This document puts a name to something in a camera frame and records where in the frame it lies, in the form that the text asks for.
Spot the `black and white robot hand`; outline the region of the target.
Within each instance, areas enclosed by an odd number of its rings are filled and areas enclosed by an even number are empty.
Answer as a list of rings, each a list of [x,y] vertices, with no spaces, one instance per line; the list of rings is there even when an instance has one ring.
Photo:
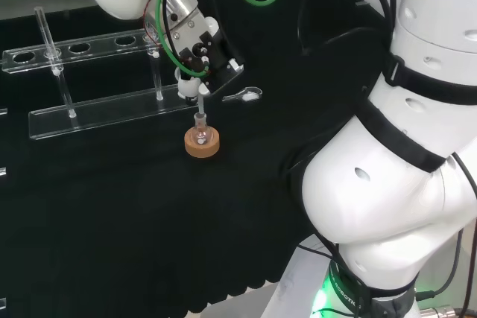
[[[179,39],[173,43],[179,51],[182,64],[193,72],[205,71],[203,77],[194,77],[182,69],[175,69],[177,95],[183,100],[217,97],[228,89],[244,71],[244,61],[226,41],[218,21],[211,16],[198,16],[194,27],[183,25]]]

